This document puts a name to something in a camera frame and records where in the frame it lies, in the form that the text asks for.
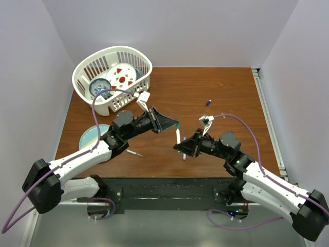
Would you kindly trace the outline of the white purple-tip marker pen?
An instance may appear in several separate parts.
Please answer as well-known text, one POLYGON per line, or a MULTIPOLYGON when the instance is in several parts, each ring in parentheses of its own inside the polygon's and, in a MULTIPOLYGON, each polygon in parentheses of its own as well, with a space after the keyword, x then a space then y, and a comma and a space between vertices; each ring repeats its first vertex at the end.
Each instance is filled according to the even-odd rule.
POLYGON ((183 153, 182 159, 183 159, 183 161, 186 161, 187 155, 185 153, 183 153))

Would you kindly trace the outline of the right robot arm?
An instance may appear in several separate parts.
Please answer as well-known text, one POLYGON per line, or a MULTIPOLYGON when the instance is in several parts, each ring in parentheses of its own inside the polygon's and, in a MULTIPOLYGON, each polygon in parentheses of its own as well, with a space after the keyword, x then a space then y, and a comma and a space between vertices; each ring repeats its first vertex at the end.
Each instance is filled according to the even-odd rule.
POLYGON ((303 238, 315 242, 328 225, 328 204, 325 196, 314 189, 307 191, 276 176, 241 151, 241 143, 233 132, 224 132, 215 140, 202 129, 173 147, 188 156, 200 153, 224 159, 226 171, 237 178, 229 189, 234 202, 243 199, 272 210, 292 224, 303 238))

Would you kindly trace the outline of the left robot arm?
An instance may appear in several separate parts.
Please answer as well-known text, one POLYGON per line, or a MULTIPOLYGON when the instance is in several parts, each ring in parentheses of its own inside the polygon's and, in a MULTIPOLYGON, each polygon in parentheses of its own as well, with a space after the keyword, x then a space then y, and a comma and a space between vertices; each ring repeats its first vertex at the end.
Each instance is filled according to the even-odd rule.
POLYGON ((87 197, 101 202, 106 197, 106 189, 96 176, 77 181, 72 178, 123 153, 129 146, 129 139, 147 131, 158 134, 178 123, 155 107, 138 117, 129 110, 120 111, 108 131, 94 144, 62 159, 34 162, 22 190, 40 214, 49 212, 64 200, 87 197))

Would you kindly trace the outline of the grey green pen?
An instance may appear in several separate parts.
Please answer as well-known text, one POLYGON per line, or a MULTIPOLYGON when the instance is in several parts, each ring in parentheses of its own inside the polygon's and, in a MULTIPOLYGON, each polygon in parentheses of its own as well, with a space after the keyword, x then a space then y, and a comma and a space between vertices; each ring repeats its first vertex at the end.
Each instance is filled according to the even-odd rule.
POLYGON ((140 153, 137 153, 137 152, 134 152, 134 151, 131 151, 131 150, 128 150, 128 149, 126 149, 126 152, 128 152, 130 154, 133 154, 133 155, 136 155, 136 156, 139 156, 139 157, 144 157, 144 155, 142 155, 140 153))

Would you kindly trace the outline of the white green-end marker pen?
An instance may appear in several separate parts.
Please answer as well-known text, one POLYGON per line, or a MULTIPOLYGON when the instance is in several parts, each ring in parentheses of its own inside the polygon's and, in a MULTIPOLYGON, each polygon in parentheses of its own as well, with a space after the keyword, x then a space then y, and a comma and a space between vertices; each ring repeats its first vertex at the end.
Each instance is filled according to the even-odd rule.
POLYGON ((179 128, 176 128, 176 142, 177 142, 177 144, 180 144, 180 142, 181 142, 179 128))

